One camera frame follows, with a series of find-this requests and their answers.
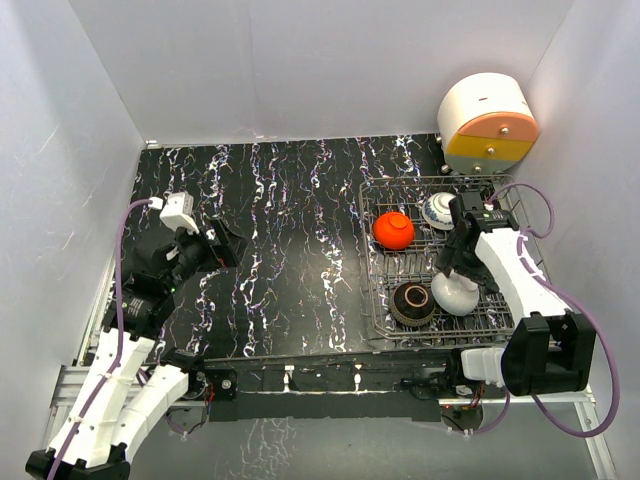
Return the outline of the blue white patterned bowl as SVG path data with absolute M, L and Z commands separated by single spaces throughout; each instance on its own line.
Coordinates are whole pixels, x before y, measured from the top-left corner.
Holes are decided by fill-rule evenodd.
M 421 207 L 423 219 L 433 228 L 450 231 L 454 228 L 449 203 L 455 199 L 454 194 L 438 192 L 427 198 Z

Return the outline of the brown beige bowl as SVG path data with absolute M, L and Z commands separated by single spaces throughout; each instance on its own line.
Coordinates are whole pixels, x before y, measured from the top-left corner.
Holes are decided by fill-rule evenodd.
M 435 300 L 426 284 L 406 282 L 394 289 L 390 299 L 392 318 L 402 326 L 420 328 L 435 312 Z

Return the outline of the wire dish rack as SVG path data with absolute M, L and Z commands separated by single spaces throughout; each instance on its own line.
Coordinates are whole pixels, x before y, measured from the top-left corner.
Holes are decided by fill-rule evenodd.
M 503 343 L 515 328 L 503 297 L 485 289 L 476 308 L 464 317 L 436 307 L 432 319 L 419 327 L 397 322 L 391 313 L 394 290 L 406 282 L 431 284 L 437 273 L 436 258 L 448 233 L 429 225 L 422 216 L 427 199 L 436 193 L 477 191 L 486 199 L 509 184 L 509 175 L 422 176 L 372 178 L 360 185 L 358 207 L 366 254 L 368 316 L 373 329 L 387 340 L 445 347 Z M 389 250 L 375 240 L 373 226 L 382 214 L 405 214 L 414 225 L 414 240 L 403 250 Z

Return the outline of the red bowl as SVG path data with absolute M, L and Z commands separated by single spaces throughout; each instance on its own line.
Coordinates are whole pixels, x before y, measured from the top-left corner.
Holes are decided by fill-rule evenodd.
M 385 213 L 375 220 L 373 236 L 382 247 L 398 251 L 411 245 L 415 237 L 415 228 L 406 215 L 393 211 Z

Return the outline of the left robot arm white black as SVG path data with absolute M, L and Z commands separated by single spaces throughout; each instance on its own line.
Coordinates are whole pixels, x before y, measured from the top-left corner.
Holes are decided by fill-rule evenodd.
M 125 276 L 104 318 L 94 360 L 75 403 L 48 446 L 32 452 L 35 479 L 126 479 L 141 444 L 181 397 L 206 387 L 201 356 L 172 349 L 141 390 L 128 396 L 140 367 L 192 277 L 238 266 L 247 241 L 223 220 L 195 232 L 175 228 L 164 240 L 145 235 L 125 255 Z

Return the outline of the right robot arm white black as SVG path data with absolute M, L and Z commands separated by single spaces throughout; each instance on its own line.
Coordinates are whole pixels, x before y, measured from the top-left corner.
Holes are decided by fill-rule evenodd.
M 429 284 L 405 282 L 391 295 L 393 317 L 422 326 L 437 307 L 470 312 L 479 290 L 499 293 L 515 329 L 503 347 L 464 349 L 453 354 L 447 388 L 466 397 L 481 382 L 515 396 L 583 390 L 588 383 L 596 328 L 534 265 L 528 233 L 514 216 L 484 201 L 477 191 L 446 197 L 451 216 L 447 241 Z

